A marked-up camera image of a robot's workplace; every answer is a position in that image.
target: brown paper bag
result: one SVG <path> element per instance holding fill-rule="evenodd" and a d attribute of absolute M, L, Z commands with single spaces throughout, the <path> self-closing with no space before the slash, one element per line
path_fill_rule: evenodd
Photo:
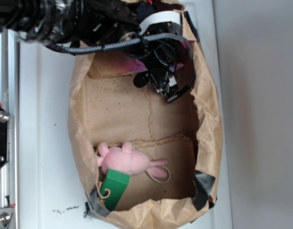
<path fill-rule="evenodd" d="M 161 5 L 183 9 L 175 0 Z M 197 79 L 191 93 L 170 104 L 151 86 L 135 88 L 135 68 L 122 71 L 116 63 L 123 53 L 76 57 L 68 119 L 73 156 L 94 215 L 120 228 L 177 228 L 203 215 L 217 199 L 222 150 L 218 95 L 201 45 L 182 17 L 183 36 L 193 42 Z M 180 88 L 190 71 L 187 61 L 178 71 Z M 159 184 L 146 173 L 133 176 L 116 209 L 108 211 L 98 194 L 103 175 L 94 151 L 102 141 L 131 141 L 153 160 L 168 158 L 170 181 Z"/>

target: bolt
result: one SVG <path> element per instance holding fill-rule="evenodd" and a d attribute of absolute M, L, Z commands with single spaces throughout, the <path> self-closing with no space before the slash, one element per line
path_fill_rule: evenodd
<path fill-rule="evenodd" d="M 0 215 L 0 223 L 2 223 L 2 225 L 5 227 L 10 221 L 10 215 L 6 212 L 3 212 Z"/>
<path fill-rule="evenodd" d="M 0 111 L 0 122 L 5 123 L 6 121 L 8 121 L 8 119 L 9 119 L 8 113 L 6 113 L 5 111 Z"/>

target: wire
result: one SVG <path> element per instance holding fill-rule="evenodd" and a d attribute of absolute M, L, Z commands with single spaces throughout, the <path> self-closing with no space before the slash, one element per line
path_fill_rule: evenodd
<path fill-rule="evenodd" d="M 103 52 L 114 51 L 124 47 L 139 44 L 141 41 L 153 42 L 153 41 L 163 40 L 163 39 L 173 39 L 177 41 L 183 41 L 188 48 L 190 56 L 191 57 L 193 56 L 189 41 L 184 37 L 171 34 L 171 33 L 160 33 L 160 34 L 148 35 L 141 38 L 133 38 L 129 41 L 122 41 L 122 42 L 111 43 L 106 45 L 96 45 L 96 46 L 86 47 L 86 48 L 70 48 L 70 47 L 64 47 L 62 45 L 57 45 L 57 44 L 50 44 L 47 47 L 56 49 L 65 53 L 80 55 L 80 54 L 89 54 L 89 53 L 100 52 L 100 51 L 103 51 Z"/>

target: gray tape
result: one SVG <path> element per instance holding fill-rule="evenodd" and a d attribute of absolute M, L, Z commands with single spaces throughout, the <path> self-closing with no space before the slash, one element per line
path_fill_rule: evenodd
<path fill-rule="evenodd" d="M 197 211 L 201 210 L 209 200 L 215 177 L 195 170 L 194 182 L 196 185 L 196 196 L 193 199 L 193 205 Z"/>
<path fill-rule="evenodd" d="M 94 210 L 98 215 L 100 215 L 102 217 L 107 217 L 110 214 L 109 210 L 107 210 L 106 208 L 104 208 L 103 206 L 101 206 L 98 203 L 98 192 L 97 192 L 96 186 L 93 188 L 93 190 L 90 193 L 90 202 L 89 203 L 92 207 L 91 211 Z"/>

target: pink plush toy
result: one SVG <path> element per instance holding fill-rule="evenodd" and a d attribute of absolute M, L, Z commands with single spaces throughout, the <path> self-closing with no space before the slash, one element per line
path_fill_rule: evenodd
<path fill-rule="evenodd" d="M 167 172 L 157 166 L 165 166 L 168 159 L 151 161 L 151 158 L 143 152 L 133 148 L 132 143 L 124 142 L 122 148 L 110 147 L 102 142 L 98 146 L 100 156 L 96 156 L 98 166 L 104 174 L 108 169 L 113 169 L 130 176 L 147 172 L 151 177 L 167 178 Z"/>

